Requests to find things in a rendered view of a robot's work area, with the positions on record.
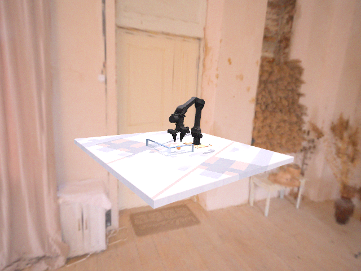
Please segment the clear l-shaped low wall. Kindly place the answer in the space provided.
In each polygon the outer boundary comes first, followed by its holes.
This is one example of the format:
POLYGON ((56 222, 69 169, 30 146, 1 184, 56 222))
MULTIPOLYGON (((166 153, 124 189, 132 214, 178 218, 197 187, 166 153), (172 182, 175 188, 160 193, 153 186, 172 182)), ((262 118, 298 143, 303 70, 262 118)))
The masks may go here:
POLYGON ((167 155, 167 156, 173 156, 173 155, 186 154, 189 152, 193 152, 193 145, 184 146, 184 147, 176 147, 176 148, 166 148, 164 146, 161 146, 154 142, 146 140, 146 146, 153 150, 156 150, 164 155, 167 155))

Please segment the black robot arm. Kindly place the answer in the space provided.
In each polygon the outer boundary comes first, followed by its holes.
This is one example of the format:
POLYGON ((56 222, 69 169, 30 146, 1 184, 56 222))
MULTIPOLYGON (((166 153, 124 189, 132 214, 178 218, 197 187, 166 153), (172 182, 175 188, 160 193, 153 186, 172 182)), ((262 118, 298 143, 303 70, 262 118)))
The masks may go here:
MULTIPOLYGON (((201 111, 204 108, 205 101, 203 99, 197 97, 191 97, 185 104, 180 105, 176 108, 173 114, 169 117, 169 121, 171 123, 184 123, 184 114, 187 112, 188 108, 190 108, 193 104, 195 104, 196 113, 195 113, 195 123, 193 128, 191 128, 191 136, 193 137, 193 145, 201 145, 200 138, 203 137, 200 128, 200 120, 201 120, 201 111)), ((187 133, 189 131, 189 127, 178 126, 178 131, 181 133, 187 133)))

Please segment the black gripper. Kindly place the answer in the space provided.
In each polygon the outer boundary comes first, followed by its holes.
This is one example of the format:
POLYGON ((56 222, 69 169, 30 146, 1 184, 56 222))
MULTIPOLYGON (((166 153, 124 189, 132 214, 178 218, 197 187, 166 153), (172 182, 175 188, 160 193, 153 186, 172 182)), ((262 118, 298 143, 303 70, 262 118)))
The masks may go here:
MULTIPOLYGON (((175 123, 175 125, 176 125, 176 128, 174 130, 173 129, 168 129, 167 133, 172 134, 174 142, 176 142, 177 133, 180 133, 180 142, 181 142, 183 137, 186 135, 186 133, 181 133, 177 129, 178 129, 178 126, 184 126, 184 124, 183 123, 175 123)), ((187 134, 190 134, 190 130, 187 131, 187 134)))

